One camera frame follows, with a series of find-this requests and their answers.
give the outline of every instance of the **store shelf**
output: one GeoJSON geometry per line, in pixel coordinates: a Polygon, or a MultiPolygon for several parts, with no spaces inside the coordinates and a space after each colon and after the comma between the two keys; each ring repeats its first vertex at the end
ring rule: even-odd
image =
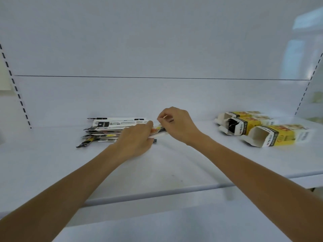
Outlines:
{"type": "MultiPolygon", "coordinates": [[[[317,129],[304,145],[252,147],[238,137],[223,135],[212,121],[198,121],[201,131],[249,159],[288,178],[323,174],[323,126],[303,119],[286,119],[317,129]]],[[[106,143],[77,149],[83,127],[39,127],[0,146],[0,213],[11,211],[102,151],[106,143]]],[[[112,172],[87,200],[108,204],[163,195],[233,186],[207,158],[166,136],[146,154],[112,172]]]]}

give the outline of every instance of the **right hand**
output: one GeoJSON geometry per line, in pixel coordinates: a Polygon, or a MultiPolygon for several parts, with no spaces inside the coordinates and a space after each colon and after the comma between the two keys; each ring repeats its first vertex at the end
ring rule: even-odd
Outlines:
{"type": "Polygon", "coordinates": [[[159,114],[157,120],[173,138],[187,145],[202,134],[186,110],[175,107],[166,108],[159,114]]]}

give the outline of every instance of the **white shelving unit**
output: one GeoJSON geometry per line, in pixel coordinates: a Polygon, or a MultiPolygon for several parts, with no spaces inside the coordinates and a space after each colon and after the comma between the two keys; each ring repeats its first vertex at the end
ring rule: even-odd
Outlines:
{"type": "MultiPolygon", "coordinates": [[[[0,106],[10,101],[23,111],[19,119],[28,131],[18,135],[21,123],[6,121],[0,216],[107,146],[75,148],[87,117],[155,119],[170,106],[188,110],[200,130],[237,153],[306,188],[323,186],[323,126],[293,118],[304,117],[303,98],[319,73],[323,0],[2,4],[0,55],[18,99],[11,106],[2,97],[0,106]],[[212,122],[236,110],[261,110],[317,132],[302,146],[251,147],[212,122]]],[[[240,199],[244,195],[208,159],[167,136],[109,175],[69,225],[240,199]]]]}

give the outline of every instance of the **left hand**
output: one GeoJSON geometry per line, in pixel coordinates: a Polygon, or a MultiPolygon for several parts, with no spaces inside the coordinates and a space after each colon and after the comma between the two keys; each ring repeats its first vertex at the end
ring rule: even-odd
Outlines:
{"type": "Polygon", "coordinates": [[[120,157],[124,160],[142,155],[150,149],[153,138],[149,138],[153,122],[137,124],[123,129],[118,140],[113,144],[119,151],[120,157]]]}

